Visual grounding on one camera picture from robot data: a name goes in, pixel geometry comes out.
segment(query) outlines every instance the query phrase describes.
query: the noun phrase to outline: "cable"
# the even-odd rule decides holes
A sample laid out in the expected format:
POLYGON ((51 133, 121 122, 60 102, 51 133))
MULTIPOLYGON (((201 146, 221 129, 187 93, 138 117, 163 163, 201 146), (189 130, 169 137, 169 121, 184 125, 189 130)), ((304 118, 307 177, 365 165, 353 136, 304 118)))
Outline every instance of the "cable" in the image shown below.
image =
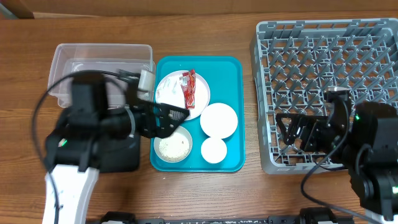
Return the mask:
POLYGON ((47 97, 47 95, 49 94, 49 92, 54 89, 57 85, 59 85, 61 82, 63 82, 64 80, 66 80, 67 78, 73 78, 73 77, 77 77, 80 75, 84 75, 87 72, 98 72, 98 73, 102 73, 105 75, 112 75, 115 77, 120 77, 119 74, 117 73, 113 73, 113 72, 107 72, 107 71, 100 71, 100 70, 83 70, 83 71, 78 71, 78 72, 73 72, 69 75, 66 75, 64 77, 62 77, 61 79, 59 79, 58 81, 56 81, 52 86, 50 86, 50 88, 48 88, 48 90, 45 91, 45 93, 41 96, 39 102, 37 102, 35 110, 33 112, 32 115, 32 126, 31 126, 31 132, 32 132, 32 140, 35 146, 35 150, 37 155, 39 156, 39 159, 41 161, 41 163, 43 164, 45 170, 47 171, 49 178, 50 178, 50 182, 54 191, 54 197, 55 197, 55 216, 54 216, 54 224, 58 224, 59 221, 59 213, 60 213, 60 206, 59 206, 59 197, 58 197, 58 190, 57 190, 57 186, 55 185, 55 181, 54 178, 52 176, 52 174, 50 173, 51 167, 50 164, 46 163, 43 155, 42 155, 42 151, 40 148, 40 142, 39 142, 39 138, 37 137, 37 132, 36 132, 36 125, 37 125, 37 115, 39 113, 39 109, 42 106, 45 98, 47 97))
POLYGON ((331 151, 330 151, 330 152, 329 152, 329 153, 328 153, 328 154, 327 154, 315 167, 313 167, 307 174, 305 174, 305 177, 304 177, 303 180, 301 181, 301 185, 300 185, 301 194, 302 194, 305 198, 307 198, 307 199, 309 199, 310 201, 315 202, 315 203, 317 203, 317 204, 319 204, 319 205, 326 206, 326 207, 329 207, 329 208, 334 209, 334 210, 337 210, 337 211, 341 211, 341 212, 348 213, 348 214, 350 214, 350 215, 352 215, 352 216, 356 216, 356 217, 358 217, 358 218, 362 218, 363 220, 366 220, 366 221, 368 221, 368 222, 370 222, 370 223, 373 223, 373 224, 382 224, 382 223, 380 223, 380 222, 378 222, 378 221, 376 221, 376 220, 373 220, 372 218, 369 218, 369 217, 364 216, 364 215, 362 215, 362 214, 356 213, 356 212, 354 212, 354 211, 352 211, 352 210, 349 210, 349 209, 346 209, 346 208, 342 208, 342 207, 339 207, 339 206, 336 206, 336 205, 332 205, 332 204, 323 202, 323 201, 321 201, 321 200, 318 200, 318 199, 316 199, 316 198, 313 198, 313 197, 311 197, 309 194, 307 194, 307 193, 304 191, 304 185, 305 185, 306 181, 308 180, 308 178, 310 178, 310 176, 321 166, 321 164, 323 164, 324 162, 326 162, 326 160, 327 160, 331 155, 333 155, 333 154, 340 148, 340 146, 344 143, 344 141, 345 141, 346 138, 347 138, 348 130, 349 130, 349 113, 348 113, 348 109, 347 109, 346 104, 345 104, 344 102, 342 102, 342 103, 343 103, 343 105, 344 105, 344 108, 345 108, 345 111, 346 111, 346 116, 347 116, 347 121, 346 121, 346 132, 344 133, 344 136, 341 138, 341 141, 337 144, 337 146, 336 146, 335 148, 333 148, 333 150, 331 150, 331 151))
POLYGON ((345 166, 341 166, 341 167, 335 167, 335 168, 326 168, 324 166, 319 166, 322 169, 328 170, 328 171, 339 171, 339 170, 345 170, 347 169, 345 166))
POLYGON ((356 158, 355 158, 355 173, 356 173, 356 175, 359 175, 359 160, 361 159, 362 153, 368 149, 372 149, 372 147, 369 144, 363 144, 362 147, 359 149, 358 154, 356 155, 356 158))

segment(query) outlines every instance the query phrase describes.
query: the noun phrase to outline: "wooden table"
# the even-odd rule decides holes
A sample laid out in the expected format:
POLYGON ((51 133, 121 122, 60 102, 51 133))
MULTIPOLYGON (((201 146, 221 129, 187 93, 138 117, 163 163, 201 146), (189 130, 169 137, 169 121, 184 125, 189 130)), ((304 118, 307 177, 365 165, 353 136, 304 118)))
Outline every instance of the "wooden table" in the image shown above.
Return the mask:
MULTIPOLYGON (((88 218, 99 218, 110 210, 168 220, 267 217, 298 214, 301 208, 315 206, 300 193, 302 175, 268 175, 261 169, 249 42, 260 21, 371 17, 398 17, 398 12, 0 21, 0 222, 41 223, 45 172, 32 147, 30 117, 47 87, 53 54, 61 43, 149 44, 155 62, 167 55, 231 55, 243 66, 246 163, 239 172, 158 172, 150 164, 149 140, 144 139, 138 171, 100 175, 88 218)), ((42 141, 60 111, 55 98, 45 102, 39 118, 42 141)), ((315 175, 307 190, 363 213, 344 171, 315 175)))

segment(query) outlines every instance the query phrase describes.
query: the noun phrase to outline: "tray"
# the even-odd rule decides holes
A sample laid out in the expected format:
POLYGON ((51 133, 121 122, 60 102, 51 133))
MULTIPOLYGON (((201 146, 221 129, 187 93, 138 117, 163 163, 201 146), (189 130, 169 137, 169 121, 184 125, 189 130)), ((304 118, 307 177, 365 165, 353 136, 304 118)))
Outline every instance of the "tray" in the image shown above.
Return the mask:
MULTIPOLYGON (((250 49, 265 172, 304 174, 321 159, 321 154, 301 151, 299 143, 286 146, 275 114, 328 114, 323 103, 328 86, 351 89, 351 115, 362 101, 398 108, 397 31, 397 19, 258 23, 250 49)), ((323 166, 340 164, 329 160, 323 166)))
POLYGON ((238 127, 234 134, 224 139, 228 153, 219 164, 209 164, 200 154, 202 142, 208 138, 200 127, 200 116, 182 124, 193 139, 189 156, 181 162, 168 163, 157 157, 154 140, 150 142, 150 162, 160 171, 174 172, 236 172, 244 164, 244 105, 243 72, 241 63, 233 57, 225 56, 169 56, 159 61, 156 71, 155 90, 166 75, 177 70, 191 70, 200 74, 210 87, 210 104, 225 103, 232 107, 238 116, 238 127))

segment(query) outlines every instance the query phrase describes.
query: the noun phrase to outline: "rice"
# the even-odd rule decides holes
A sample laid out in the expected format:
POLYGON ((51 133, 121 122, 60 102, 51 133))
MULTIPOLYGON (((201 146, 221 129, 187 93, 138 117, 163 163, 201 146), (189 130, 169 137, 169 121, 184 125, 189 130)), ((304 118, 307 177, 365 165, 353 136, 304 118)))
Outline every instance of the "rice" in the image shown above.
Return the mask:
POLYGON ((165 161, 181 161, 189 153, 188 139, 181 133, 175 132, 170 137, 160 140, 159 152, 165 161))

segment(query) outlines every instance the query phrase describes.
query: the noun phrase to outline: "clear plastic container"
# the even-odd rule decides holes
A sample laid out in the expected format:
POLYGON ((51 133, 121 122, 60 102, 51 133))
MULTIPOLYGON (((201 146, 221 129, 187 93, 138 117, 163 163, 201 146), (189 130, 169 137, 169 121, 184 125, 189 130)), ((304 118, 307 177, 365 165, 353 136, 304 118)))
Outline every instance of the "clear plastic container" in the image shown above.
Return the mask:
MULTIPOLYGON (((155 73, 152 47, 143 44, 60 44, 52 60, 48 87, 71 72, 81 70, 117 72, 118 69, 134 73, 140 73, 145 69, 155 73)), ((58 98, 58 105, 62 108, 71 103, 71 80, 61 82, 50 92, 50 95, 58 98)), ((117 82, 124 88, 127 86, 123 81, 117 80, 117 82)), ((124 104, 124 95, 116 86, 107 83, 106 88, 109 105, 124 104)))

